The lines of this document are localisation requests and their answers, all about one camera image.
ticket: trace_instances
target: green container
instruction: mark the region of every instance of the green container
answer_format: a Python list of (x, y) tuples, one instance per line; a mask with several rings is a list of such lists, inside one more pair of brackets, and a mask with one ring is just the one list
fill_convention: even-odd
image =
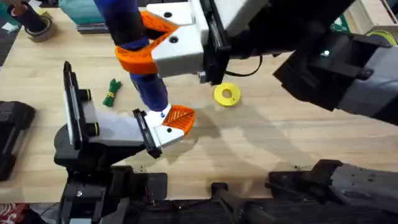
[(7, 6), (3, 2), (0, 2), (0, 17), (14, 26), (19, 25), (18, 21), (7, 13)]

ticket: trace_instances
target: screw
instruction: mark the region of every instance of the screw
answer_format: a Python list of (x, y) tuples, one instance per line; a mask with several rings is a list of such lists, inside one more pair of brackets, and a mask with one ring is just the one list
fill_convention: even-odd
[(170, 18), (173, 16), (173, 14), (171, 12), (165, 12), (163, 16), (166, 18)]
[(170, 43), (175, 44), (178, 42), (178, 37), (176, 37), (176, 36), (170, 37), (169, 41), (170, 41)]

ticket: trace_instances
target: yellow-green cable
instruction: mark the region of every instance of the yellow-green cable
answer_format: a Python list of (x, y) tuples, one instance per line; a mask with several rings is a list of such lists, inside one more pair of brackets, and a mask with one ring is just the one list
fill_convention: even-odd
[(395, 37), (388, 31), (374, 30), (374, 31), (368, 33), (368, 36), (370, 36), (370, 35), (381, 36), (381, 37), (385, 38), (391, 45), (393, 45), (393, 46), (397, 45), (397, 41), (396, 41)]

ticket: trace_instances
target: green rope bundle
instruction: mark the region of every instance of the green rope bundle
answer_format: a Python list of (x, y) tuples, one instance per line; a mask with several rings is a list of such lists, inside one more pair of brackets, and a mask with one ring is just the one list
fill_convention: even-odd
[(112, 79), (111, 83), (109, 84), (109, 91), (106, 94), (105, 100), (102, 102), (105, 106), (112, 107), (114, 103), (114, 99), (116, 97), (116, 93), (122, 86), (121, 82), (117, 82), (115, 79)]

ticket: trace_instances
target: black cable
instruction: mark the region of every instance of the black cable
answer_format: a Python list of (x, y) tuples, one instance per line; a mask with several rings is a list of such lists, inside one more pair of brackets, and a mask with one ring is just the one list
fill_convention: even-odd
[(219, 203), (221, 204), (221, 206), (223, 207), (224, 211), (226, 212), (228, 218), (229, 218), (229, 222), (231, 222), (231, 224), (235, 224), (235, 220), (234, 217), (232, 216), (231, 212), (229, 212), (229, 209), (226, 207), (224, 201), (222, 201), (222, 199), (219, 200)]
[(262, 55), (260, 55), (260, 64), (259, 64), (259, 66), (257, 67), (257, 69), (254, 72), (251, 72), (251, 73), (248, 73), (248, 74), (239, 74), (239, 73), (236, 73), (236, 72), (225, 71), (225, 75), (231, 75), (231, 76), (234, 76), (234, 77), (248, 77), (248, 76), (251, 76), (251, 75), (255, 74), (256, 72), (258, 72), (259, 69), (261, 68), (261, 65), (262, 65)]
[(55, 202), (54, 204), (50, 205), (48, 208), (46, 208), (46, 209), (44, 210), (44, 212), (42, 212), (42, 213), (40, 214), (40, 216), (44, 215), (46, 212), (48, 212), (52, 207), (56, 206), (56, 204), (58, 204), (58, 203), (59, 203), (59, 202)]
[(200, 202), (194, 202), (194, 203), (188, 204), (188, 205), (186, 205), (186, 206), (177, 205), (177, 204), (175, 204), (175, 202), (173, 201), (174, 204), (175, 204), (175, 206), (177, 207), (176, 209), (167, 209), (167, 208), (166, 208), (166, 209), (148, 209), (147, 211), (148, 211), (148, 212), (181, 212), (182, 210), (186, 210), (186, 209), (189, 209), (189, 208), (198, 206), (198, 205), (202, 205), (202, 204), (208, 203), (208, 202), (210, 202), (210, 201), (211, 201), (211, 199), (202, 200), (202, 201), (200, 201)]

